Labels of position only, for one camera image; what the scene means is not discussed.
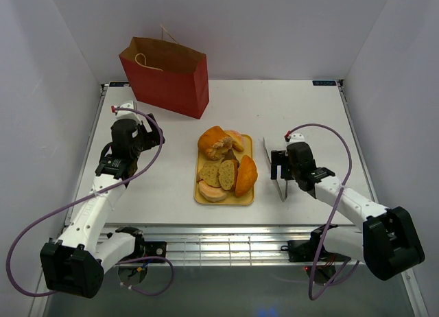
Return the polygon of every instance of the pastry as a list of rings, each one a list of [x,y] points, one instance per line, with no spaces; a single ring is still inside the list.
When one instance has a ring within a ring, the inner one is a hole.
[[[233,139],[219,126],[209,128],[198,139],[198,149],[212,161],[218,161],[233,145]]]
[[[207,185],[214,188],[220,188],[218,180],[218,166],[214,163],[205,163],[203,168],[198,172],[197,181],[204,180]]]
[[[233,149],[238,152],[244,151],[244,138],[236,130],[225,130],[227,135],[233,139]]]
[[[228,160],[221,163],[218,169],[218,180],[221,188],[226,191],[235,189],[238,178],[238,161]]]
[[[242,197],[248,193],[258,178],[258,171],[253,159],[245,155],[241,159],[241,167],[239,168],[238,179],[236,182],[235,195]]]
[[[239,167],[238,159],[236,158],[235,154],[233,153],[233,150],[229,149],[227,151],[227,153],[224,155],[224,159],[222,161],[232,161],[232,160],[237,161],[238,162],[238,167]]]
[[[219,202],[227,197],[227,193],[223,189],[210,187],[203,180],[198,183],[198,189],[209,202]]]

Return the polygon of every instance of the gray wall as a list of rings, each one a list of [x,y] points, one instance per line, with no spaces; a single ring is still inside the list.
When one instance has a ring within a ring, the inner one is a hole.
[[[132,36],[208,55],[211,78],[345,78],[386,0],[54,0],[96,78],[125,78]]]
[[[439,316],[439,0],[388,0],[346,78],[346,96],[380,201],[412,214],[426,254],[415,268]]]
[[[96,113],[99,85],[52,0],[0,0],[0,315],[27,316],[5,256],[19,231],[71,201]],[[16,280],[35,291],[39,251],[63,215],[23,238]]]

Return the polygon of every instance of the food tray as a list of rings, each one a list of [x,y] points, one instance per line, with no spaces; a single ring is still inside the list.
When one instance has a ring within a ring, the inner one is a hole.
[[[233,153],[235,154],[239,162],[241,162],[241,159],[245,154],[248,155],[251,159],[253,159],[252,138],[246,134],[241,134],[241,136],[244,138],[244,144],[245,144],[244,151],[238,152],[235,149],[233,149]],[[197,167],[195,169],[195,192],[194,192],[194,198],[196,202],[205,205],[233,205],[233,206],[247,206],[253,202],[254,187],[244,196],[239,198],[235,196],[235,192],[233,191],[227,193],[227,198],[219,202],[209,202],[206,198],[204,198],[202,194],[200,194],[200,191],[198,190],[197,174],[202,169],[203,165],[208,161],[214,163],[213,161],[207,159],[207,157],[205,157],[205,155],[203,155],[200,151],[198,151]]]

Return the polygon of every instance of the white tabletop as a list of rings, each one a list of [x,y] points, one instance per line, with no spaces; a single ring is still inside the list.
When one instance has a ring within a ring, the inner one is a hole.
[[[108,218],[109,224],[325,223],[330,207],[300,191],[294,182],[289,186],[288,199],[281,202],[270,180],[270,170],[262,146],[262,138],[265,137],[269,150],[281,149],[283,135],[288,130],[310,122],[328,125],[346,139],[353,153],[353,172],[348,186],[367,198],[370,197],[351,128],[336,86],[313,86],[311,81],[214,80],[209,82],[209,92],[210,102],[200,120],[137,103],[139,110],[154,114],[163,129],[166,143],[150,170],[130,183]],[[130,87],[108,88],[78,197],[89,192],[99,154],[111,141],[110,127],[115,117],[110,111],[110,106],[120,105],[130,99],[135,99]],[[193,198],[197,141],[205,130],[215,125],[249,134],[253,138],[253,154],[259,177],[255,185],[254,202],[250,206],[201,205]],[[339,178],[343,178],[348,162],[338,139],[329,131],[320,128],[305,128],[301,132],[313,150],[317,165],[328,167]],[[156,148],[142,153],[139,169],[145,167],[155,151]],[[333,222],[350,224],[339,213]]]

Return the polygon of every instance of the red paper bag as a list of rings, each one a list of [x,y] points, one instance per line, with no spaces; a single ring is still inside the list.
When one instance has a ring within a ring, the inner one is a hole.
[[[206,54],[178,43],[133,37],[119,58],[138,101],[201,118],[209,102]]]

